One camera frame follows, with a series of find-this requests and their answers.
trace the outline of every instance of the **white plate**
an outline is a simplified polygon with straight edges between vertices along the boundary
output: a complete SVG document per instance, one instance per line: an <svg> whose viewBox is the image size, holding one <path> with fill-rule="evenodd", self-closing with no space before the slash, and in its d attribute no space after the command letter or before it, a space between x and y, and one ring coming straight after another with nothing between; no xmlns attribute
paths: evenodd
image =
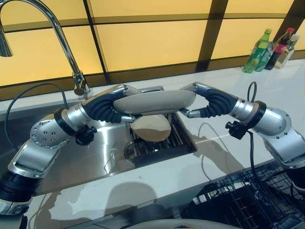
<svg viewBox="0 0 305 229"><path fill-rule="evenodd" d="M196 94L186 90L156 91L135 94L113 102L117 112L129 115L158 115L189 107Z"/></svg>

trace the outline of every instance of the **dish rack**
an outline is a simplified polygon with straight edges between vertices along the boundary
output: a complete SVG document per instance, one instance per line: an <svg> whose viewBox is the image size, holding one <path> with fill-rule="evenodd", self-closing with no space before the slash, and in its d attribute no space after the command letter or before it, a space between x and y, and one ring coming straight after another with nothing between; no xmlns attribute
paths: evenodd
<svg viewBox="0 0 305 229"><path fill-rule="evenodd" d="M276 162L206 185L181 213L243 229L304 229L304 203Z"/></svg>
<svg viewBox="0 0 305 229"><path fill-rule="evenodd" d="M133 162L136 167L196 151L196 147L179 116L176 113L165 114L164 116L172 130L168 138L160 142L149 142L141 139L128 124L132 140L126 145L124 156L127 160Z"/></svg>

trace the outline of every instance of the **faucet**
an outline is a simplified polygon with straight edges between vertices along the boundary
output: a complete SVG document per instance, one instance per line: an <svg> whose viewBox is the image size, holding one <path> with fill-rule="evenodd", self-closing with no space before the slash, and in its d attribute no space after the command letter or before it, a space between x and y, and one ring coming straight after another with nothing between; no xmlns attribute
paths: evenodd
<svg viewBox="0 0 305 229"><path fill-rule="evenodd" d="M2 7L5 5L5 3L9 2L9 1L12 1L12 0L0 0L0 12L1 12ZM21 0L21 1L26 2L26 3L36 7L48 18L48 20L50 21L50 23L56 33L56 36L61 44L61 47L68 59L68 62L72 68L73 80L75 82L75 87L74 87L75 94L84 95L84 94L88 93L90 91L89 86L87 85L86 79L84 78L81 70L77 66L77 63L73 57L73 54L71 52L67 39L66 39L55 15L44 3L42 3L39 0ZM1 19L0 19L0 56L3 56L3 57L12 56L10 46L5 37Z"/></svg>

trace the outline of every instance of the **white countertop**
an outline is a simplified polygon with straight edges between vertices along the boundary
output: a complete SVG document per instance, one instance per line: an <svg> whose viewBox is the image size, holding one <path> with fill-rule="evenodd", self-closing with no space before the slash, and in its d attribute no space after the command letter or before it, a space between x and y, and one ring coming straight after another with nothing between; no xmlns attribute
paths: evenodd
<svg viewBox="0 0 305 229"><path fill-rule="evenodd" d="M269 107L286 111L292 119L294 128L305 135L304 66L305 62L302 59L289 61L281 70L264 70L261 73L246 74L241 68L230 68L128 84L136 88L162 85L165 90L172 90L198 81L246 98L248 85L256 81L258 86L256 100L265 102ZM96 94L109 87L92 88L92 92ZM78 99L73 92L66 94L70 102ZM61 103L60 93L22 98L14 109L22 110L56 103ZM8 105L9 101L0 102L0 115L5 112ZM197 96L190 109L206 105L206 100ZM232 117L228 115L206 119L187 119L182 115L180 117L196 140L197 152L60 192L34 197L27 213L29 228L40 228L39 225L45 225L44 228L48 228L46 225L49 225L49 228L71 226L250 167L249 136L237 140L230 137L228 130L224 128L228 121L234 120ZM258 164L270 159L272 156L265 149L262 139L254 135L254 163Z"/></svg>

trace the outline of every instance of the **sink basin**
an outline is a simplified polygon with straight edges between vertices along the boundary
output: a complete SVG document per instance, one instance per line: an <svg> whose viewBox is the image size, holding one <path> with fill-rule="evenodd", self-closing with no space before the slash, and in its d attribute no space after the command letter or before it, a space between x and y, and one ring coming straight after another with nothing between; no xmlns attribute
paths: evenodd
<svg viewBox="0 0 305 229"><path fill-rule="evenodd" d="M53 105L12 113L9 120L9 133L13 142L17 146L21 146L29 138L32 125L59 107L62 106ZM70 138L69 142L61 148L52 168L37 189L38 195L113 176L135 168L134 163L124 156L125 147L132 141L128 124L91 121L88 126L95 126L97 129L94 141L88 146L79 146L75 143L74 138ZM16 153L7 141L3 127L4 122L1 121L0 173L6 170L8 163Z"/></svg>

